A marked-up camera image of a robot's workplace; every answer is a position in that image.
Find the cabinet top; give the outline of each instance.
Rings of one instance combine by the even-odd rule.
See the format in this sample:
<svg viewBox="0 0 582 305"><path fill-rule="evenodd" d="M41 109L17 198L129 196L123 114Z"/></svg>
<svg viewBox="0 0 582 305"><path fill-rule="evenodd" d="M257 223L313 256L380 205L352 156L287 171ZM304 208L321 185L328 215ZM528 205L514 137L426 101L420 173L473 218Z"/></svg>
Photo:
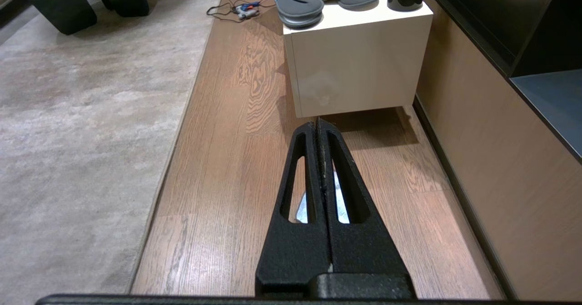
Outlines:
<svg viewBox="0 0 582 305"><path fill-rule="evenodd" d="M380 21L401 20L424 15L432 15L431 9L424 2L422 3L422 7L415 11L399 12L389 9L387 0L378 0L378 2L360 10L343 9L337 4L336 0L329 0L324 5L324 17L318 24L307 29L293 29L284 25L283 34L294 34Z"/></svg>

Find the baseboard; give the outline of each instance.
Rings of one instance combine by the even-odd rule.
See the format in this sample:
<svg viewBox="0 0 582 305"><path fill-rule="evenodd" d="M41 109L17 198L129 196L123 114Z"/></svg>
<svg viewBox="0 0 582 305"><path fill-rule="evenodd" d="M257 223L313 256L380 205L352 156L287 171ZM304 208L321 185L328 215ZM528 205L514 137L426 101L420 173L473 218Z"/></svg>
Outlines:
<svg viewBox="0 0 582 305"><path fill-rule="evenodd" d="M418 100L417 97L414 97L413 108L414 112L416 112L416 116L418 116L418 120L420 121L422 128L426 132L432 148L438 156L438 159L441 162L447 177L449 178L451 187L453 187L453 191L455 192L455 195L457 195L461 209L463 210L465 217L467 218L467 221L469 222L469 225L476 237L476 240L479 243L479 247L482 249L486 260L489 262L489 266L495 276L495 279L497 280L497 284L499 284L501 291L503 291L505 297L508 300L517 300L516 293L513 290L507 275L503 271L503 268L501 267L501 264L497 259L495 252L493 251L493 247L487 240L486 234L479 224L478 218L472 209L470 202L468 201L467 194L465 193L463 186L459 181L453 166L451 165L451 162L447 158L447 155L445 154L445 151L443 150L441 143L435 134L435 131L432 129L432 125L424 112L424 108L420 103L420 100Z"/></svg>

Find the carpet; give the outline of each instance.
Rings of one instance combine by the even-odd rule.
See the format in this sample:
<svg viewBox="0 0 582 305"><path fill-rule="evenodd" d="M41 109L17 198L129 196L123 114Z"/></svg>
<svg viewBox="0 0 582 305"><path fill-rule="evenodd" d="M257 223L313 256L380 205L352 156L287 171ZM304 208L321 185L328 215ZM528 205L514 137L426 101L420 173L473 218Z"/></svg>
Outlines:
<svg viewBox="0 0 582 305"><path fill-rule="evenodd" d="M219 0L0 30L0 303L131 287Z"/></svg>

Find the wooden wall panel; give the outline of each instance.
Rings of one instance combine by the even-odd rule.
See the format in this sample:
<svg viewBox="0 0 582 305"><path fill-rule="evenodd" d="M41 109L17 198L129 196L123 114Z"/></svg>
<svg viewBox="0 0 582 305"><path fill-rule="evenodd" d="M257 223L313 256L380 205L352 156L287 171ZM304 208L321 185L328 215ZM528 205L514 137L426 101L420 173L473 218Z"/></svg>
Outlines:
<svg viewBox="0 0 582 305"><path fill-rule="evenodd" d="M582 300L582 166L439 7L418 98L515 293Z"/></svg>

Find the wooden floor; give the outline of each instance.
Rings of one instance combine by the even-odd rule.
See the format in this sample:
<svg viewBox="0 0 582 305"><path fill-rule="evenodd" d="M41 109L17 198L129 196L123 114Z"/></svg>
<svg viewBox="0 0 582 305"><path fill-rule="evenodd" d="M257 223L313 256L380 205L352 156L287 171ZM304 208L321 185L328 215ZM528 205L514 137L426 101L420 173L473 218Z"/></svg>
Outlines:
<svg viewBox="0 0 582 305"><path fill-rule="evenodd" d="M274 8L214 22L133 293L253 295L291 134L308 120L295 118L281 35ZM499 298L412 108L326 119L343 131L418 296Z"/></svg>

